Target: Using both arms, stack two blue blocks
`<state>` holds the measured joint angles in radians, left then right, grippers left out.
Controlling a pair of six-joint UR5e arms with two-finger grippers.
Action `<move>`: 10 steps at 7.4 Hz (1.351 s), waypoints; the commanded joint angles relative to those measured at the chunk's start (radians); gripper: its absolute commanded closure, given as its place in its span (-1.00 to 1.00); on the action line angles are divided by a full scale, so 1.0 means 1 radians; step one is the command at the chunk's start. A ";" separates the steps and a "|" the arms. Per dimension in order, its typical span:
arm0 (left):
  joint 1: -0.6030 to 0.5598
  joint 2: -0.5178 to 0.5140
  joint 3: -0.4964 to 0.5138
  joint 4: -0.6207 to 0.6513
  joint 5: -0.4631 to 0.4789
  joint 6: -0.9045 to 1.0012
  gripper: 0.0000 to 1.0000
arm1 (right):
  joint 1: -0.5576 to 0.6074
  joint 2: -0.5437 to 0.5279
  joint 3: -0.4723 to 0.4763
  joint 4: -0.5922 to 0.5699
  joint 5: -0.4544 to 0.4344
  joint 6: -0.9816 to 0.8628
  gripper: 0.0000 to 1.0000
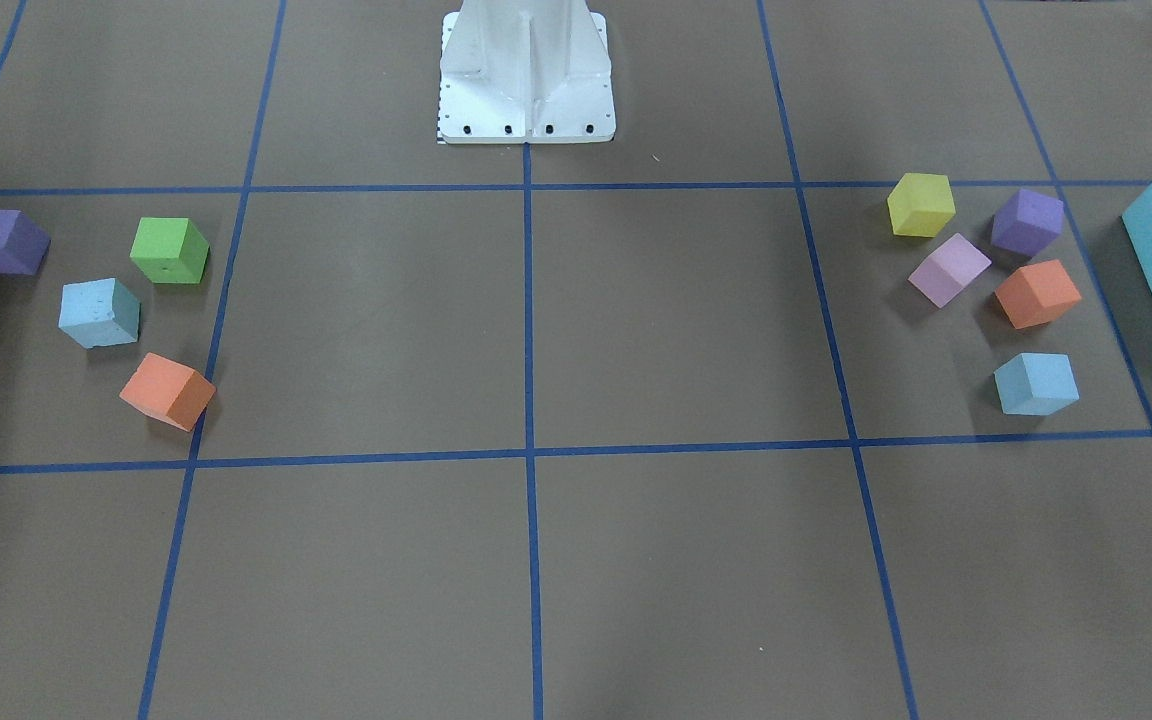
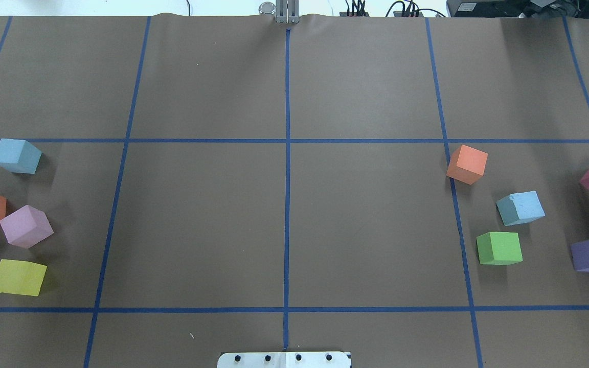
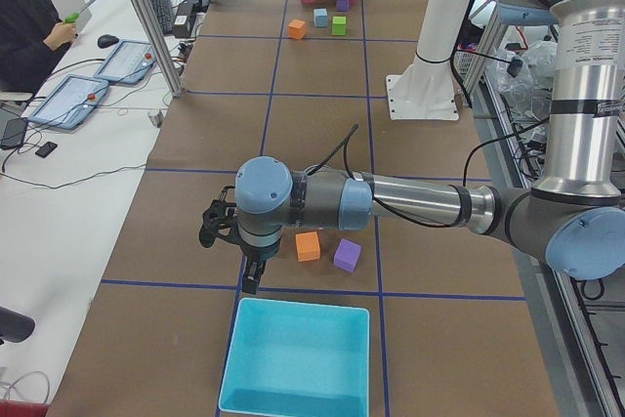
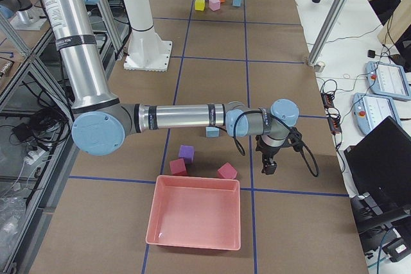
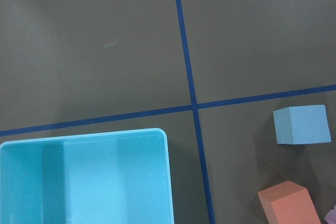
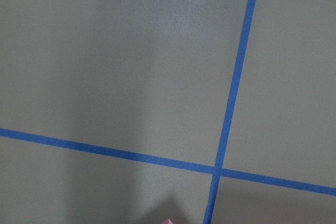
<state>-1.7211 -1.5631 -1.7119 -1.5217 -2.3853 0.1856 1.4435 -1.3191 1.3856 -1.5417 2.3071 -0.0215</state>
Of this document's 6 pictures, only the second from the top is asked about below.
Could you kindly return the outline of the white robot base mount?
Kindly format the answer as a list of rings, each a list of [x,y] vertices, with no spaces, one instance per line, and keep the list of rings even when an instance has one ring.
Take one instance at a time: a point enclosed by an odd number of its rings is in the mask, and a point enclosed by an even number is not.
[[[217,367],[352,367],[350,352],[229,352]]]

